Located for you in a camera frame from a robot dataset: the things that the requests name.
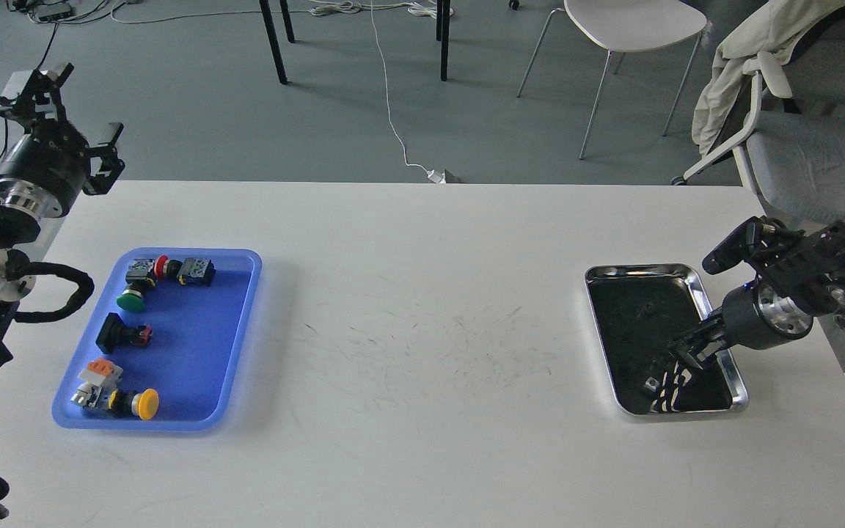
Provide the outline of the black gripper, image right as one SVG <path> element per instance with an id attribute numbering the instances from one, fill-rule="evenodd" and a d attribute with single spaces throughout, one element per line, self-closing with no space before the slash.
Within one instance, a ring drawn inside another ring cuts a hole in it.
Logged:
<path id="1" fill-rule="evenodd" d="M 796 307 L 769 283 L 747 283 L 725 295 L 696 327 L 668 342 L 668 350 L 690 369 L 704 370 L 717 361 L 717 354 L 732 345 L 755 351 L 807 337 L 813 317 Z"/>

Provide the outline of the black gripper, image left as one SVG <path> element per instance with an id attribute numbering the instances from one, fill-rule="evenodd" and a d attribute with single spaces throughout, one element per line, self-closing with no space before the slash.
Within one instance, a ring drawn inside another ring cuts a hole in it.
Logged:
<path id="1" fill-rule="evenodd" d="M 0 197 L 30 189 L 44 203 L 39 209 L 46 218 L 67 216 L 81 190 L 108 194 L 126 167 L 117 149 L 121 122 L 110 122 L 96 146 L 75 136 L 60 94 L 73 70 L 73 64 L 59 63 L 54 70 L 15 71 L 0 94 L 0 117 L 23 127 L 0 163 Z M 94 158 L 100 167 L 91 175 Z"/>

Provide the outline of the black robot arm, image right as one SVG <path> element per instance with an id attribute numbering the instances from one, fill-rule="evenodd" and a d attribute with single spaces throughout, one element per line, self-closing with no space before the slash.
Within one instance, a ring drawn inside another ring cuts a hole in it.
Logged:
<path id="1" fill-rule="evenodd" d="M 821 315 L 832 315 L 845 331 L 845 223 L 807 234 L 751 217 L 707 254 L 702 268 L 720 274 L 742 262 L 753 268 L 754 280 L 668 343 L 681 363 L 704 369 L 732 345 L 762 351 L 802 339 Z"/>

